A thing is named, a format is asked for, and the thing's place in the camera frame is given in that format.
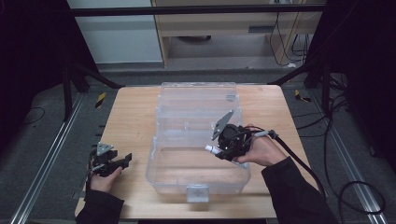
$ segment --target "wire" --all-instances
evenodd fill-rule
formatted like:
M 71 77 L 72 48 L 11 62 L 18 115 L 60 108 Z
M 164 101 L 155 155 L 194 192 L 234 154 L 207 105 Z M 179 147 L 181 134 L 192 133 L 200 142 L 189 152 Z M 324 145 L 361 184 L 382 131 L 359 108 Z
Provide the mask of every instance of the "wire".
M 348 11 L 348 13 L 345 15 L 345 17 L 340 21 L 340 23 L 338 23 L 338 25 L 332 30 L 332 32 L 327 35 L 327 38 L 323 41 L 323 43 L 317 47 L 317 49 L 310 54 L 309 58 L 307 57 L 306 59 L 310 59 L 310 58 L 314 58 L 317 57 L 316 54 L 318 54 L 318 52 L 324 47 L 326 46 L 327 42 L 329 42 L 332 37 L 336 34 L 336 32 L 340 29 L 340 27 L 344 24 L 344 22 L 347 20 L 347 18 L 350 16 L 350 14 L 352 13 L 353 9 L 355 9 L 356 5 L 358 4 L 359 0 L 356 0 L 355 3 L 353 4 L 353 6 L 351 7 L 351 9 Z
M 317 15 L 318 13 L 317 12 L 315 12 L 315 13 L 313 13 L 312 15 L 310 15 L 310 16 L 308 16 L 308 17 L 305 17 L 305 18 L 303 18 L 303 20 L 309 20 L 309 19 L 311 19 L 312 17 L 314 17 L 315 15 Z
M 286 52 L 286 47 L 285 47 L 285 44 L 284 44 L 284 42 L 283 42 L 282 34 L 280 33 L 280 29 L 279 29 L 279 14 L 280 14 L 279 12 L 276 13 L 276 21 L 275 21 L 274 29 L 273 29 L 273 32 L 272 32 L 271 35 L 270 35 L 270 40 L 269 40 L 269 41 L 270 41 L 270 45 L 272 46 L 272 37 L 273 37 L 273 33 L 274 33 L 274 31 L 277 29 L 277 32 L 278 32 L 278 34 L 279 34 L 280 43 L 282 44 L 283 53 L 285 54 L 286 58 L 287 58 L 289 61 L 291 61 L 292 63 L 300 62 L 301 60 L 291 59 L 291 58 L 289 57 L 288 53 Z M 278 65 L 280 65 L 280 66 L 288 65 L 287 63 L 286 63 L 286 64 L 282 64 L 282 63 L 279 63 L 278 61 L 276 61 L 276 63 L 277 63 Z
M 28 125 L 28 124 L 36 123 L 39 120 L 41 120 L 44 117 L 44 115 L 46 114 L 46 110 L 44 108 L 42 108 L 42 107 L 35 106 L 35 107 L 30 108 L 30 110 L 33 110 L 33 109 L 41 109 L 43 111 L 43 113 L 41 114 L 41 116 L 38 119 L 35 119 L 33 121 L 30 121 L 30 122 L 23 123 L 22 125 Z
M 233 140 L 233 138 L 235 138 L 235 137 L 237 137 L 237 136 L 239 136 L 239 135 L 245 135 L 245 134 L 247 134 L 247 133 L 258 133 L 258 132 L 264 131 L 264 129 L 259 128 L 259 127 L 256 127 L 256 126 L 248 126 L 248 127 L 249 127 L 249 128 L 259 129 L 259 131 L 251 131 L 251 130 L 243 131 L 243 132 L 241 132 L 241 133 L 236 133 L 236 134 L 234 134 L 233 136 L 228 137 L 227 140 Z
M 337 90 L 340 91 L 346 91 L 347 90 L 347 85 L 344 83 L 344 80 L 338 80 L 337 78 L 333 77 L 330 75 L 330 79 L 332 81 L 331 87 L 336 88 Z
M 316 124 L 316 123 L 318 123 L 320 120 L 323 120 L 323 119 L 328 119 L 328 120 L 329 120 L 329 121 L 328 121 L 328 125 L 327 125 L 327 127 L 326 127 L 326 130 L 325 130 L 325 133 L 324 133 L 324 134 L 313 135 L 313 136 L 300 136 L 300 137 L 324 136 L 324 139 L 323 139 L 323 164 L 324 164 L 324 172 L 325 172 L 326 181 L 328 182 L 329 187 L 330 187 L 332 193 L 333 193 L 333 194 L 335 195 L 335 197 L 337 198 L 337 201 L 338 201 L 338 212 L 339 212 L 339 215 L 340 215 L 340 218 L 341 218 L 341 223 L 345 223 L 345 221 L 344 221 L 344 214 L 343 214 L 343 211 L 342 211 L 342 205 L 343 205 L 343 204 L 346 205 L 347 207 L 349 207 L 349 208 L 351 208 L 351 209 L 353 209 L 353 210 L 359 212 L 359 213 L 364 214 L 364 215 L 378 215 L 378 214 L 381 214 L 381 213 L 385 210 L 385 208 L 386 208 L 386 200 L 385 200 L 384 196 L 383 196 L 383 195 L 380 193 L 380 191 L 379 191 L 377 188 L 375 188 L 374 186 L 372 186 L 372 185 L 370 185 L 370 184 L 368 184 L 368 183 L 366 183 L 366 182 L 363 182 L 363 181 L 350 181 L 350 182 L 346 183 L 346 184 L 341 188 L 340 193 L 337 193 L 336 190 L 334 189 L 333 185 L 332 185 L 332 181 L 330 180 L 329 170 L 328 170 L 328 165 L 327 165 L 327 138 L 328 138 L 328 134 L 329 134 L 330 129 L 332 128 L 332 124 L 333 124 L 333 120 L 332 120 L 332 115 L 333 115 L 333 113 L 338 112 L 339 109 L 340 109 L 341 107 L 347 105 L 347 100 L 342 100 L 342 101 L 338 102 L 337 104 L 335 103 L 335 102 L 337 101 L 337 99 L 339 99 L 339 98 L 341 98 L 341 97 L 344 97 L 344 96 L 345 96 L 344 93 L 341 93 L 341 94 L 337 95 L 334 99 L 332 99 L 332 103 L 331 103 L 331 107 L 330 107 L 330 113 L 329 113 L 328 116 L 323 116 L 322 118 L 320 118 L 320 119 L 318 119 L 318 120 L 316 120 L 316 121 L 314 121 L 314 122 L 312 122 L 312 123 L 310 123 L 310 124 L 307 124 L 307 125 L 305 125 L 304 127 L 298 128 L 298 129 L 302 129 L 302 128 L 310 127 L 310 126 L 312 126 L 313 124 Z M 309 114 L 294 116 L 294 118 L 303 117 L 303 116 L 312 115 L 312 114 L 317 114 L 317 113 L 309 113 Z M 365 210 L 359 209 L 358 207 L 356 207 L 356 206 L 354 206 L 354 205 L 352 205 L 352 204 L 346 202 L 346 201 L 343 199 L 343 196 L 344 196 L 344 193 L 345 193 L 346 189 L 348 189 L 348 188 L 351 187 L 351 186 L 359 185 L 359 184 L 360 184 L 360 185 L 367 186 L 367 187 L 369 187 L 370 189 L 373 189 L 373 190 L 377 193 L 377 195 L 379 195 L 379 197 L 381 198 L 382 204 L 381 204 L 380 208 L 379 208 L 377 211 L 369 212 L 369 211 L 365 211 Z
M 308 48 L 309 48 L 309 44 L 310 44 L 309 43 L 309 41 L 310 41 L 309 40 L 309 35 L 304 35 L 304 46 L 303 46 L 303 49 L 294 49 L 294 46 L 296 44 L 297 39 L 299 39 L 299 41 L 300 41 L 300 35 L 296 35 L 294 37 L 293 43 L 291 44 L 291 52 L 292 52 L 293 55 L 301 57 L 302 58 L 301 59 L 302 63 L 305 63 L 305 58 L 306 58 L 306 55 L 308 53 Z
M 303 166 L 303 168 L 312 175 L 312 177 L 314 177 L 315 181 L 317 182 L 318 185 L 318 190 L 320 192 L 320 194 L 323 196 L 323 198 L 326 200 L 326 194 L 323 188 L 323 185 L 321 184 L 319 178 L 317 177 L 317 175 L 311 170 L 311 168 L 309 168 L 309 166 L 307 166 L 289 147 L 288 145 L 286 145 L 285 142 L 282 141 L 282 139 L 280 139 L 280 137 L 276 137 L 275 140 L 283 147 L 285 148 L 285 150 L 301 165 Z
M 87 170 L 87 181 L 85 182 L 85 188 L 86 190 L 91 188 L 91 179 L 93 177 L 93 172 L 92 172 L 92 157 L 94 156 L 94 154 L 96 153 L 96 148 L 94 148 L 91 152 L 90 152 L 90 156 L 88 157 L 88 170 Z

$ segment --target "black sleeve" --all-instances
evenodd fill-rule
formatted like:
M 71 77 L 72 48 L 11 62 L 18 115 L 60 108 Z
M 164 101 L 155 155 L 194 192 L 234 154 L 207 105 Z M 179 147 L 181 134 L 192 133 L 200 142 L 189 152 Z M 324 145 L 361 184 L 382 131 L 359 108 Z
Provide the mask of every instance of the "black sleeve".
M 78 224 L 118 224 L 124 200 L 97 190 L 88 190 L 85 205 L 76 217 Z
M 288 157 L 262 170 L 280 224 L 338 223 L 320 193 Z

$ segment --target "cabinet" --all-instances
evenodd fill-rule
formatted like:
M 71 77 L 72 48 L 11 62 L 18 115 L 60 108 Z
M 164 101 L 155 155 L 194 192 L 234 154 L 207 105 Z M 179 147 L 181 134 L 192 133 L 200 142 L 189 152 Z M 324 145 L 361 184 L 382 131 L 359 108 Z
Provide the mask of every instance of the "cabinet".
M 298 3 L 325 3 L 325 0 L 299 0 Z M 151 0 L 154 7 L 266 5 L 273 0 Z M 156 15 L 163 62 L 167 65 L 172 36 L 194 35 L 265 35 L 276 60 L 285 63 L 285 52 L 297 34 L 313 34 L 321 12 L 217 13 Z
M 67 0 L 71 8 L 151 7 L 149 0 Z M 163 61 L 152 15 L 76 17 L 98 67 Z

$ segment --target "person's right hand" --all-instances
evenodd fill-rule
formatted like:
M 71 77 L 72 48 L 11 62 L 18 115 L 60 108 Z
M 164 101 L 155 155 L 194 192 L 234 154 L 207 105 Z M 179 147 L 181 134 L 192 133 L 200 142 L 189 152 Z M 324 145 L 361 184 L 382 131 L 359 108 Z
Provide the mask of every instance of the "person's right hand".
M 122 167 L 119 167 L 111 175 L 106 177 L 93 175 L 91 177 L 91 189 L 109 193 L 117 176 L 121 174 L 121 171 Z
M 234 161 L 244 163 L 255 162 L 261 166 L 274 165 L 287 158 L 285 153 L 268 136 L 252 137 L 250 150 L 245 156 L 235 157 Z

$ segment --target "wall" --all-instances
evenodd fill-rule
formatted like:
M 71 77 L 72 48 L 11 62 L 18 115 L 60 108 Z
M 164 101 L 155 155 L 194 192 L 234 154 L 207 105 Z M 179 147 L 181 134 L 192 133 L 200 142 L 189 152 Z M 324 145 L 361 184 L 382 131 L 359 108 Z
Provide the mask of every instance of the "wall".
M 68 0 L 71 8 L 150 7 L 149 0 Z M 96 63 L 161 63 L 153 16 L 80 17 Z

